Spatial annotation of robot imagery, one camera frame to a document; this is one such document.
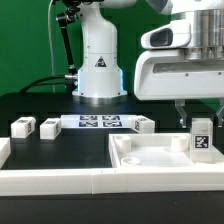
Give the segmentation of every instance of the label sticker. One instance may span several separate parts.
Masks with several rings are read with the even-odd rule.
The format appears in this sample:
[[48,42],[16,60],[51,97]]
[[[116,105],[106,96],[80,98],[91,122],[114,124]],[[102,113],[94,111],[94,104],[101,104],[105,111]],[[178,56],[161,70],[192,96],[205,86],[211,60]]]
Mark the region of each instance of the label sticker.
[[120,120],[120,116],[106,115],[106,116],[103,116],[103,120],[105,120],[105,121],[116,121],[116,120]]
[[82,121],[89,121],[89,120],[94,120],[96,121],[97,120],[97,116],[89,116],[89,115],[82,115],[80,116],[80,120]]
[[195,136],[195,149],[208,149],[209,136]]
[[81,128],[97,128],[98,127],[98,122],[91,122],[91,121],[86,121],[86,122],[79,122],[79,127]]
[[27,127],[28,127],[28,133],[30,133],[31,132],[31,123],[29,123]]
[[121,122],[103,122],[103,126],[106,128],[122,127],[122,124],[121,124]]
[[135,130],[139,131],[140,124],[138,121],[135,121]]
[[101,56],[100,59],[97,61],[95,67],[107,67],[103,57]]

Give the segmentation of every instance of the white platform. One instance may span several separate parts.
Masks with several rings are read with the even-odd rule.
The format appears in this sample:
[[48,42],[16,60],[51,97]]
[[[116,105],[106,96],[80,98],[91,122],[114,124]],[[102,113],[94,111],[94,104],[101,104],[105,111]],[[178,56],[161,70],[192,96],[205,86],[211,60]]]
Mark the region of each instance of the white platform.
[[[117,151],[119,135],[110,135],[113,168],[1,170],[0,196],[224,190],[224,156],[214,148],[215,163],[194,163],[189,151],[171,150],[172,137],[181,135],[130,134],[125,153]],[[141,165],[122,166],[123,157]]]

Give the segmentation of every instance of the white cube with marker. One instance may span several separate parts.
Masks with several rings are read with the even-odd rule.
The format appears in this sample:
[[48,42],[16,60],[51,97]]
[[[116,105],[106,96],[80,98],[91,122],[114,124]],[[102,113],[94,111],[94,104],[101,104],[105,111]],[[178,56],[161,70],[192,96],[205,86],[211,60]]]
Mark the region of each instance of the white cube with marker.
[[36,119],[34,117],[21,117],[11,124],[12,138],[26,138],[35,130]]
[[40,139],[54,140],[61,132],[61,120],[48,118],[40,125]]
[[140,134],[150,134],[155,132],[155,121],[145,116],[130,116],[131,128]]

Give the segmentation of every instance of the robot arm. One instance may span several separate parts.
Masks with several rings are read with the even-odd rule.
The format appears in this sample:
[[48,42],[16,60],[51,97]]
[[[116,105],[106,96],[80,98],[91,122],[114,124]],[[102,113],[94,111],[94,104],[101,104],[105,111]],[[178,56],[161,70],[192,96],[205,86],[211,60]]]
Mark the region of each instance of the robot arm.
[[160,14],[176,14],[224,8],[222,0],[146,0]]
[[145,49],[135,70],[135,95],[142,100],[175,100],[186,125],[186,99],[219,99],[224,115],[224,1],[147,0],[170,24],[142,36]]
[[158,13],[170,14],[173,8],[172,0],[146,0]]

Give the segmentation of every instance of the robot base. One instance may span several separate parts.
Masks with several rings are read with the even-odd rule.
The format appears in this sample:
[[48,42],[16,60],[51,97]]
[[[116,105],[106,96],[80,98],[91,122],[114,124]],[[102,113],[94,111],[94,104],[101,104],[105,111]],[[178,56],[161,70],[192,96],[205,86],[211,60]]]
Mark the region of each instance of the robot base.
[[86,97],[80,95],[78,92],[72,93],[73,100],[82,102],[82,103],[89,103],[89,104],[114,104],[118,102],[124,102],[127,99],[127,91],[123,91],[120,93],[120,95],[115,97]]

